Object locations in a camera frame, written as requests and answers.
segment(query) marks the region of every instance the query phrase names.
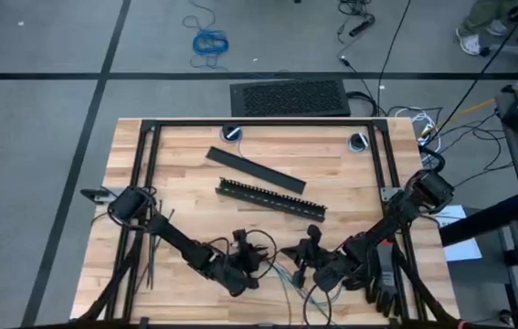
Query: black strip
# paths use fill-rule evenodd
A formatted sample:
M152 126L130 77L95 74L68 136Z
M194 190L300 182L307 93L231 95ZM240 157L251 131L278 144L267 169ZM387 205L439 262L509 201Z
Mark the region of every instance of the black strip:
M119 40L121 39L122 28L124 26L124 21L129 11L130 4L131 0L122 1L121 12L117 18L106 57L102 63L102 69L100 71L101 73L108 73L111 71L112 61L114 60L114 54L119 45ZM98 109L100 107L100 102L102 100L102 95L104 94L105 88L106 80L99 79L96 83L96 88L94 89L94 93L92 95L92 101L90 102L88 113L86 114L86 119L84 120L84 125L82 126L82 132L79 136L78 144L76 145L76 152L74 153L74 157L72 159L72 164L68 172L68 178L66 179L66 184L64 185L64 190L62 192L61 199L59 200L56 218L54 219L54 223L51 227L51 230L49 231L48 243L41 258L39 269L37 270L36 280L33 284L29 300L27 301L25 313L23 315L23 319L21 320L21 326L31 326L37 319L37 314L39 313L39 308L41 307L43 296L48 286L49 275L51 274L51 270L53 268L54 259L56 258L56 254L58 252L61 234L66 225L69 205L72 202L74 191L76 190L79 173L84 162L86 150L88 149L90 135L92 134L92 129L94 128L94 122L96 121L96 116L98 114Z
M367 124L367 128L368 128L368 141L370 142L370 150L372 153L372 161L375 164L376 185L378 186L378 198L380 200L382 200L383 198L382 198L382 195L380 194L380 189L382 187L386 186L385 185L385 176L383 174L383 164L380 162L380 155L378 155L378 143L376 142L375 127L370 122Z
M383 133L383 144L386 150L386 161L388 162L388 171L390 173L390 180L393 187L401 187L401 183L398 179L398 171L396 170L395 155L393 154L393 144L390 140L390 133L388 130L388 124L386 121L376 121L378 125L380 123L381 131ZM409 261L413 272L418 273L417 260L415 258L415 249L413 247L413 240L411 239L411 233L407 227L401 229L403 236L403 246L405 247L405 254L407 255L407 261ZM419 291L413 289L413 298L415 300L415 306L417 308L417 316L421 321L427 321L427 310L421 294Z
M137 150L134 154L134 160L132 162L131 172L131 186L137 186L139 183L139 173L141 173L141 164L143 162L143 151L145 148L145 138L148 131L143 129L143 123L141 123L141 130L139 131L139 140L137 141ZM127 241L129 239L129 229L122 227L121 235L119 236L119 244L116 249L116 256L114 258L113 271L118 270L122 265L122 260L127 250ZM114 310L116 309L118 290L113 292L111 298L106 305L106 311L104 313L104 320L112 320L114 318Z
M156 126L153 131L153 140L151 141L151 150L149 151L149 160L147 164L147 172L145 174L145 187L153 186L153 175L155 173L155 165L157 162L157 151L159 149L159 139L161 138L161 126ZM139 271L139 262L141 262L141 249L143 248L143 232L135 233L133 242L135 250L134 263L129 272L129 282L127 283L127 293L124 298L124 306L122 309L122 319L130 322L132 313L132 303L134 301L135 286L137 285L137 274Z
M253 175L276 186L287 188L295 193L303 193L305 182L295 177L270 169L264 165L254 163L248 159L222 151L214 146L206 154L206 158L222 165Z
M302 218L312 219L320 223L323 223L325 220L326 206L320 206L297 197L281 195L277 192L242 184L230 179L220 178L220 186L216 188L216 193Z
M230 73L0 73L0 80L264 80L342 79L377 80L380 72L230 72ZM383 80L518 80L518 72L385 72Z
M238 125L250 125L250 126L343 126L343 125L354 125L367 127L370 124L369 120L359 119L333 119L330 118L318 118L304 120L304 119L203 119L203 120L157 120L157 124L166 126L217 126L224 124L238 124Z

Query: black plastic bar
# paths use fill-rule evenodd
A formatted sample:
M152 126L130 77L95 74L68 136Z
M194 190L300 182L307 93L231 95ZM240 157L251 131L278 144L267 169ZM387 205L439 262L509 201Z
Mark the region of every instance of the black plastic bar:
M151 141L151 150L149 151L149 160L147 163L147 171L145 173L145 187L153 186L153 175L155 173L155 165L157 161L157 151L159 149L159 139L161 138L161 126L156 125L153 128L153 139ZM132 250L135 254L132 255L133 263L131 271L129 272L129 282L127 284L127 293L124 298L124 305L122 309L122 319L129 322L131 320L132 304L134 302L134 295L136 293L135 286L137 285L137 274L139 272L139 263L141 262L141 249L143 247L143 232L137 231L135 233L134 241L132 242Z
M262 164L257 164L243 157L222 151L214 146L210 147L206 158L243 173L253 175L276 186L287 188L295 193L301 194L305 188L305 182L300 179L270 169Z
M398 179L398 171L396 169L396 161L395 161L395 155L393 153L393 144L390 140L390 133L388 130L388 122L384 122L384 129L381 129L381 132L383 134L383 145L385 146L385 153L386 153L386 162L388 163L388 172L390 174L391 184L393 187L401 187L401 183ZM411 269L418 273L417 269L417 261L415 258L415 249L413 246L413 241L411 240L411 233L409 231L408 227L401 228L401 235L403 236L403 247L405 248L405 254L407 255L407 259L410 262ZM403 277L401 275L400 271L395 271L396 279L398 281L403 281ZM428 319L427 317L427 310L425 308L425 304L423 303L423 299L421 298L421 294L413 289L413 298L415 300L415 307L417 308L417 316L419 320L426 321ZM407 308L407 300L402 299L401 302L404 302ZM408 314L408 308L407 312L404 313L408 318L410 318L410 315Z
M385 187L385 178L383 174L383 166L380 162L380 156L378 152L378 143L376 141L376 134L375 134L375 125L372 122L369 122L368 126L368 141L370 143L370 149L372 153L373 162L375 163L375 174L376 174L376 184L378 186L378 198L382 200L382 195L380 193L380 189L382 187ZM380 130L383 136L383 140L386 139L388 136L388 129ZM385 147L385 153L388 154L388 148ZM388 168L389 171L390 168L396 167L395 164L395 158L390 157L386 158L386 161L388 162ZM383 216L386 214L385 206L382 205L382 211ZM410 315L408 313L408 305L407 305L407 296L405 293L405 284L403 283L403 276L401 275L401 271L395 271L395 281L396 281L396 289L398 291L398 303L401 308L401 317L403 319L409 319Z
M147 136L147 132L148 131L144 129L141 129L139 131L137 150L134 154L134 160L132 162L131 182L129 183L131 186L137 186L137 184L139 183L139 174L141 173L141 164L143 163L143 151L145 148L145 138ZM116 271L121 267L122 260L124 259L126 253L128 239L129 230L127 228L122 228L121 235L119 236L119 246L116 249L116 256L114 258L113 271ZM104 312L104 320L112 320L114 318L114 310L116 309L117 295L118 290L112 293L111 298L109 299L109 302L106 306L106 311Z
M368 126L369 120L361 119L205 119L205 120L157 120L162 126L219 126L224 124L238 124L247 126Z
M320 223L325 220L325 206L230 179L220 178L220 186L216 188L216 193Z
M366 128L368 129L368 142L370 143L372 162L375 164L376 185L378 186L378 198L382 200L382 196L380 195L380 189L382 187L385 187L385 176L383 174L383 164L380 162L380 155L378 154L378 142L376 141L375 127L371 122L368 122Z

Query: wooden table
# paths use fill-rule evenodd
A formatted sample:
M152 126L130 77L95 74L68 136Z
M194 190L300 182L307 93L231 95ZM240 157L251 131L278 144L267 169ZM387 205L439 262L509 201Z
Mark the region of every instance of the wooden table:
M409 119L387 121L403 185L421 168L416 138ZM122 189L129 184L140 124L141 119L119 120L104 186ZM244 127L239 151L254 162L306 181L302 196L206 159L210 146L238 153L235 143L225 143L219 138L219 130L219 126L172 126L161 130L153 177L153 185L159 191L156 197L163 200L166 215L171 208L175 209L173 224L190 238L209 241L227 237L232 240L235 229L261 228L275 238L279 248L283 248L296 245L299 239L306 237L306 228L316 224L322 230L322 247L332 249L349 235L369 229L382 217L372 155L370 152L352 153L346 146L347 138L354 131L365 133L364 128ZM378 137L385 177L388 177L385 152ZM145 144L145 154L150 147L149 140ZM326 205L326 219L319 224L219 196L215 192L219 177ZM98 207L97 215L104 210L104 207ZM93 225L71 317L83 314L109 281L119 232L120 227L107 218L99 219ZM459 316L435 223L416 220L411 237L421 278L445 309L453 316ZM249 236L249 241L270 245L261 236ZM141 265L144 269L148 242L143 245ZM291 272L296 269L283 255L278 257L278 262ZM170 324L286 324L289 321L285 292L275 271L260 280L257 290L246 290L241 296L232 298L219 284L192 271L179 252L166 242L162 242L157 250L154 264L154 289L151 291L144 283L141 285L134 300L134 323L142 316L149 317L151 323ZM305 284L308 288L312 287L311 273L308 270ZM289 284L285 283L285 286L291 302L291 321L301 324L302 300ZM124 300L122 293L119 297L118 314ZM318 302L325 300L318 292L314 298ZM410 290L407 299L411 316L415 317ZM308 316L312 324L325 324L325 317L311 305ZM366 303L363 291L343 291L333 304L333 320L338 324L387 324L386 318L375 311L375 306Z

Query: person's foot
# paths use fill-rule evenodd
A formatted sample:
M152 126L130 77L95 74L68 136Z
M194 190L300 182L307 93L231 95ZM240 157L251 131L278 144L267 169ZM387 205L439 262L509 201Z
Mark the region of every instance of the person's foot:
M508 27L498 19L494 19L490 25L486 27L486 31L495 37L502 37L508 32Z
M456 28L456 36L460 40L460 47L468 55L480 55L480 37L477 34L463 37L460 30Z

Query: coiled blue cable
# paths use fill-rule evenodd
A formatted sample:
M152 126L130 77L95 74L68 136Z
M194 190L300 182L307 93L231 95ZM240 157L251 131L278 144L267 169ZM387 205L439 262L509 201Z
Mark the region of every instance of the coiled blue cable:
M210 14L212 14L212 22L205 27L200 25L199 19L197 16L186 16L182 20L182 25L188 28L197 29L197 34L194 37L194 42L192 43L192 49L195 53L193 57L190 58L189 64L193 68L210 68L210 69L224 69L226 68L218 65L218 57L228 51L228 39L226 37L226 32L222 30L213 30L210 29L214 23L216 23L216 14L214 11L208 7L204 7L202 5L198 5L194 2L194 0L189 0L189 3L195 7L200 9L204 9ZM204 64L194 64L195 56L199 56L204 59Z

